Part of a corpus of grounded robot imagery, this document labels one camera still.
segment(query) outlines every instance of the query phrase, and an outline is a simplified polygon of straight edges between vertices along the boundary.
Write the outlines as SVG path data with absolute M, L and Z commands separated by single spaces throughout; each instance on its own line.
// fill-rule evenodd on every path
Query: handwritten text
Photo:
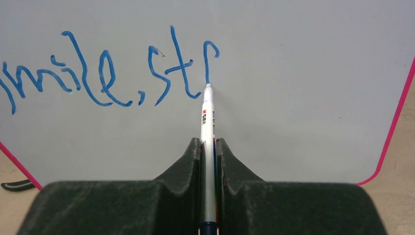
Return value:
M 169 90 L 170 90 L 170 86 L 171 86 L 171 81 L 170 79 L 168 79 L 166 76 L 169 75 L 170 73 L 174 72 L 174 71 L 181 71 L 182 72 L 182 76 L 183 76 L 183 80 L 184 80 L 184 91 L 186 92 L 187 96 L 189 96 L 190 98 L 193 99 L 197 99 L 201 92 L 197 92 L 197 93 L 192 93 L 190 91 L 190 87 L 189 87 L 189 81 L 187 78 L 187 74 L 186 74 L 186 68 L 190 67 L 193 65 L 193 60 L 190 59 L 188 63 L 184 63 L 183 61 L 183 57 L 182 57 L 182 53 L 180 52 L 180 47 L 179 47 L 179 43 L 177 41 L 176 38 L 176 32 L 173 26 L 170 26 L 170 34 L 171 34 L 171 38 L 173 41 L 173 45 L 174 48 L 176 50 L 176 54 L 177 54 L 177 58 L 179 61 L 179 65 L 176 67 L 172 67 L 169 68 L 167 70 L 164 71 L 164 75 L 160 75 L 159 73 L 157 73 L 154 70 L 154 66 L 153 66 L 153 56 L 154 55 L 159 55 L 159 50 L 154 47 L 154 46 L 149 46 L 148 47 L 148 67 L 149 70 L 151 72 L 151 74 L 160 79 L 161 81 L 165 82 L 166 84 L 166 88 L 164 89 L 164 92 L 161 94 L 161 96 L 159 97 L 159 99 L 157 100 L 155 106 L 157 106 L 158 104 L 160 104 L 160 102 L 163 101 L 163 99 L 167 96 Z M 110 52 L 108 50 L 104 50 L 101 53 L 101 56 L 99 57 L 99 66 L 98 66 L 98 72 L 99 72 L 99 80 L 101 82 L 101 86 L 102 86 L 102 93 L 105 93 L 108 98 L 111 100 L 111 102 L 101 102 L 99 101 L 94 94 L 92 93 L 89 85 L 88 85 L 88 66 L 87 63 L 84 59 L 84 56 L 82 55 L 81 49 L 75 39 L 75 36 L 70 32 L 70 31 L 64 31 L 62 32 L 63 36 L 66 36 L 69 38 L 73 49 L 75 50 L 79 62 L 82 65 L 82 74 L 76 75 L 75 72 L 71 69 L 68 68 L 66 66 L 66 63 L 64 62 L 58 62 L 56 60 L 55 55 L 51 55 L 50 56 L 50 62 L 51 64 L 55 65 L 56 67 L 60 68 L 60 71 L 63 73 L 68 73 L 73 80 L 73 83 L 75 85 L 75 88 L 77 91 L 80 91 L 82 86 L 84 87 L 85 91 L 87 92 L 88 96 L 91 98 L 91 100 L 93 102 L 95 102 L 97 105 L 100 106 L 111 106 L 114 103 L 118 104 L 120 106 L 123 107 L 129 107 L 133 104 L 132 100 L 119 100 L 117 99 L 111 92 L 110 92 L 110 88 L 114 85 L 115 80 L 116 80 L 116 74 L 115 74 L 115 69 L 114 69 L 114 64 L 110 55 Z M 205 79 L 206 82 L 210 82 L 209 81 L 209 63 L 208 63 L 208 46 L 212 47 L 213 50 L 215 51 L 215 58 L 219 57 L 219 49 L 218 47 L 211 41 L 205 41 L 203 43 L 203 57 L 204 57 L 204 62 L 205 62 Z M 106 83 L 106 79 L 104 77 L 104 66 L 105 64 L 108 64 L 108 68 L 110 71 L 110 80 L 108 83 Z M 43 78 L 44 75 L 46 76 L 51 76 L 53 77 L 56 82 L 59 84 L 59 86 L 62 88 L 63 91 L 65 92 L 72 92 L 71 88 L 68 88 L 65 83 L 62 81 L 61 77 L 51 71 L 51 70 L 46 70 L 46 69 L 38 69 L 36 70 L 36 75 L 34 76 L 32 74 L 32 72 L 25 66 L 23 65 L 18 65 L 16 67 L 16 75 L 15 77 L 13 77 L 10 72 L 9 72 L 9 68 L 7 66 L 7 62 L 3 62 L 2 65 L 2 72 L 4 74 L 5 77 L 7 77 L 10 82 L 13 84 L 14 88 L 17 90 L 17 92 L 19 93 L 21 98 L 26 98 L 26 95 L 24 94 L 24 90 L 23 90 L 23 82 L 22 82 L 22 72 L 25 73 L 25 75 L 30 79 L 30 81 L 33 83 L 33 85 L 36 87 L 36 89 L 39 92 L 43 92 Z M 10 89 L 8 88 L 8 86 L 3 82 L 2 78 L 0 77 L 0 86 L 3 88 L 3 90 L 6 92 L 9 101 L 10 101 L 10 105 L 11 105 L 11 112 L 12 115 L 16 113 L 16 103 L 13 97 L 12 92 L 10 91 Z M 144 91 L 138 91 L 138 94 L 140 96 L 140 99 L 138 101 L 138 105 L 141 105 L 144 102 L 145 99 L 145 92 Z

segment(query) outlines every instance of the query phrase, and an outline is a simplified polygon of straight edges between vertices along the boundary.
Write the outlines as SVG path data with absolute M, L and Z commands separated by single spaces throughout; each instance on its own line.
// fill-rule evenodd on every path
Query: black foam holder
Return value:
M 265 182 L 216 143 L 221 235 L 385 235 L 366 192 L 351 184 Z M 47 185 L 18 235 L 196 235 L 200 140 L 152 181 Z

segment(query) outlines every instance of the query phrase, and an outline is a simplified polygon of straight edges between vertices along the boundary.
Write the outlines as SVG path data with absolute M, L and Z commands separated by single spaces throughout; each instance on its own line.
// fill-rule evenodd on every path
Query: white marker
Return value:
M 216 235 L 216 140 L 213 90 L 206 84 L 202 104 L 201 157 L 201 224 L 200 235 Z

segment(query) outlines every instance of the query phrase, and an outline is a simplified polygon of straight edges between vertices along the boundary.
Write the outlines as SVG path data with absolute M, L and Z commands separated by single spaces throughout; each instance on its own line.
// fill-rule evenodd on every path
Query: dark blue marker end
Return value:
M 216 222 L 203 222 L 200 224 L 200 235 L 217 235 L 217 229 Z

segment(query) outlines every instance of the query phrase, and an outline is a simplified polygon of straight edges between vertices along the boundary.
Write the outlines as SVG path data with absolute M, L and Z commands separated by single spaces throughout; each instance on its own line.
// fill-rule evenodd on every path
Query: blue marker ink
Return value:
M 190 67 L 193 65 L 193 60 L 189 60 L 189 63 L 184 64 L 184 67 Z M 180 66 L 176 66 L 176 67 L 172 67 L 167 69 L 166 71 L 164 71 L 164 74 L 168 75 L 171 72 L 177 71 L 177 70 L 181 70 L 182 68 Z
M 150 68 L 151 74 L 153 76 L 155 76 L 156 78 L 163 80 L 166 83 L 166 89 L 164 90 L 163 94 L 161 94 L 160 98 L 157 100 L 156 105 L 154 105 L 154 106 L 157 106 L 164 99 L 164 97 L 167 95 L 167 93 L 169 92 L 171 81 L 154 71 L 153 54 L 158 55 L 159 52 L 156 50 L 155 47 L 149 46 L 148 47 L 148 67 Z
M 3 87 L 4 91 L 6 92 L 7 96 L 10 100 L 10 105 L 12 106 L 12 115 L 16 112 L 16 103 L 14 102 L 14 98 L 12 93 L 10 92 L 9 88 L 6 86 L 6 84 L 2 81 L 0 78 L 0 86 Z
M 211 41 L 206 41 L 203 43 L 203 57 L 205 58 L 205 79 L 206 83 L 210 83 L 209 81 L 209 62 L 208 62 L 208 45 L 210 45 L 215 50 L 215 58 L 219 57 L 219 49 L 216 45 Z
M 171 38 L 173 39 L 174 47 L 176 48 L 176 53 L 177 53 L 177 57 L 179 59 L 180 69 L 182 70 L 182 75 L 183 75 L 183 79 L 184 79 L 184 89 L 186 91 L 186 94 L 190 98 L 197 99 L 197 97 L 200 96 L 201 92 L 198 92 L 197 94 L 192 95 L 189 91 L 189 82 L 187 81 L 186 69 L 185 69 L 184 64 L 183 64 L 182 54 L 180 53 L 179 43 L 177 42 L 177 39 L 176 39 L 176 33 L 175 33 L 174 27 L 172 25 L 170 26 L 170 33 L 171 33 Z
M 110 75 L 111 75 L 111 80 L 115 81 L 115 71 L 114 71 L 114 65 L 113 65 L 113 60 L 111 59 L 110 53 L 108 52 L 108 50 L 104 50 L 101 53 L 101 56 L 99 57 L 99 67 L 98 67 L 98 71 L 99 71 L 99 80 L 101 81 L 101 85 L 102 85 L 102 89 L 105 91 L 105 94 L 107 94 L 107 96 L 114 101 L 114 103 L 119 104 L 121 106 L 124 107 L 128 107 L 130 106 L 133 101 L 130 100 L 127 103 L 123 103 L 121 101 L 119 101 L 117 98 L 115 98 L 110 91 L 108 90 L 107 85 L 105 84 L 105 79 L 104 79 L 104 73 L 103 73 L 103 69 L 104 69 L 104 63 L 105 63 L 105 59 L 107 59 L 108 61 L 108 66 L 110 67 Z
M 26 75 L 29 77 L 29 79 L 32 81 L 33 85 L 35 85 L 36 89 L 39 92 L 43 92 L 43 74 L 44 73 L 49 74 L 50 76 L 55 78 L 55 80 L 61 86 L 62 90 L 64 90 L 65 92 L 72 92 L 72 89 L 69 89 L 68 87 L 66 87 L 65 84 L 63 83 L 63 81 L 61 80 L 61 78 L 57 74 L 55 74 L 54 72 L 52 72 L 50 70 L 37 70 L 36 74 L 37 74 L 38 78 L 35 79 L 28 68 L 26 68 L 23 65 L 18 65 L 16 67 L 16 80 L 15 80 L 10 75 L 10 73 L 7 71 L 7 63 L 4 61 L 3 62 L 3 73 L 13 83 L 14 87 L 19 92 L 20 97 L 22 97 L 22 98 L 26 98 L 26 95 L 24 94 L 24 91 L 23 91 L 22 71 L 24 71 L 26 73 Z
M 59 62 L 56 62 L 56 59 L 55 59 L 55 56 L 54 56 L 54 55 L 51 55 L 51 56 L 50 56 L 50 62 L 51 62 L 53 65 L 56 65 L 56 66 L 59 66 L 59 67 L 64 67 L 64 66 L 66 66 L 66 64 L 65 64 L 65 63 L 59 63 Z M 74 82 L 74 83 L 75 83 L 75 85 L 76 85 L 76 89 L 79 91 L 79 90 L 81 89 L 81 84 L 79 83 L 79 80 L 78 80 L 78 78 L 76 77 L 76 75 L 75 75 L 75 73 L 73 72 L 73 70 L 71 70 L 70 68 L 63 68 L 63 69 L 61 69 L 61 71 L 62 71 L 62 72 L 68 72 L 68 73 L 71 75 L 72 80 L 73 80 L 73 82 Z
M 76 42 L 75 37 L 73 36 L 73 34 L 69 31 L 64 31 L 61 33 L 63 36 L 68 36 L 70 41 L 72 42 L 72 45 L 76 51 L 76 54 L 78 55 L 78 58 L 82 64 L 82 83 L 84 84 L 85 90 L 87 91 L 88 95 L 90 96 L 90 98 L 98 105 L 100 106 L 110 106 L 113 103 L 112 102 L 108 102 L 108 103 L 101 103 L 99 102 L 95 96 L 92 94 L 90 87 L 87 83 L 87 74 L 88 74 L 88 67 L 87 67 L 87 63 L 85 62 L 84 56 L 81 53 L 81 50 L 79 49 L 78 43 Z
M 138 91 L 138 94 L 140 95 L 140 101 L 138 102 L 138 105 L 140 106 L 145 99 L 145 92 L 144 91 Z
M 60 66 L 60 67 L 64 67 L 64 66 L 66 66 L 66 64 L 65 64 L 65 63 L 59 63 L 59 62 L 56 62 L 56 59 L 55 59 L 55 56 L 54 56 L 54 55 L 51 55 L 51 56 L 50 56 L 50 62 L 51 62 L 53 65 Z

